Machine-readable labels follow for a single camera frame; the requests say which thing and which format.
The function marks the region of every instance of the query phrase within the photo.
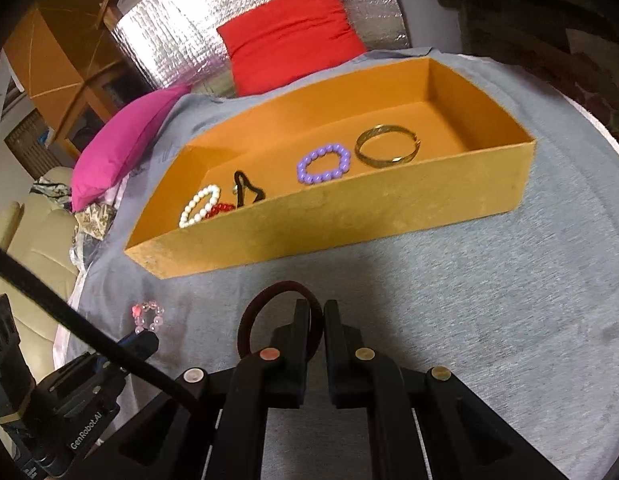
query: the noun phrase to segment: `silver rivet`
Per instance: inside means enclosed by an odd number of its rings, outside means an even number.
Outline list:
[[[280,350],[277,348],[263,348],[260,350],[260,358],[263,361],[276,361],[280,357]]]
[[[205,372],[200,368],[190,368],[182,376],[186,383],[200,383],[204,377]]]
[[[435,366],[432,368],[432,377],[437,381],[446,381],[451,377],[451,372],[445,366]]]
[[[358,348],[354,355],[356,355],[356,357],[358,357],[361,361],[371,361],[376,356],[376,352],[374,352],[371,348],[366,348],[364,346],[363,348]]]

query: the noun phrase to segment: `cardboard tray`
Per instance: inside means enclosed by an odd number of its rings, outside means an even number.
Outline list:
[[[421,140],[416,158],[381,170],[359,161],[355,141],[377,124],[414,131]],[[299,184],[301,158],[331,142],[352,152],[349,173]],[[246,110],[189,142],[147,203],[126,253],[171,278],[504,213],[521,202],[534,145],[496,102],[435,60],[341,75]],[[391,158],[412,148],[407,136],[390,133],[364,151]],[[309,171],[336,166],[336,155],[328,155]],[[267,199],[180,229],[184,206],[209,184],[220,186],[221,202],[236,203],[236,170]],[[252,200],[248,192],[245,201]]]

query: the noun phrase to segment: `gray fabric surface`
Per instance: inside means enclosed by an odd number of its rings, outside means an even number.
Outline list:
[[[236,364],[246,304],[278,280],[339,300],[344,322],[400,365],[445,364],[572,479],[601,478],[619,453],[619,157],[557,92],[495,62],[431,52],[488,92],[538,140],[523,204],[500,216],[318,253],[160,281],[122,249],[180,147],[267,98],[338,73],[427,51],[372,52],[265,96],[179,101],[129,179],[86,279],[80,312],[114,338],[131,305],[165,307],[151,362],[175,376]],[[259,319],[256,344],[291,320],[293,296]],[[69,357],[84,350],[72,338]],[[119,422],[154,395],[138,379]],[[363,412],[336,412],[324,352],[310,365],[305,406],[270,412],[263,478],[371,478]]]

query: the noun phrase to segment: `black hair tie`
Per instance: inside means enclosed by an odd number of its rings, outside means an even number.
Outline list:
[[[242,171],[238,170],[234,173],[234,182],[236,183],[236,193],[238,195],[236,207],[242,207],[244,205],[244,188],[256,193],[256,198],[253,203],[259,202],[265,198],[265,192],[261,188],[254,186]]]

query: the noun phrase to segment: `red pillow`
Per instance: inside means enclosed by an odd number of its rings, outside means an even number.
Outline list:
[[[340,0],[272,0],[218,33],[240,96],[280,88],[367,52]]]

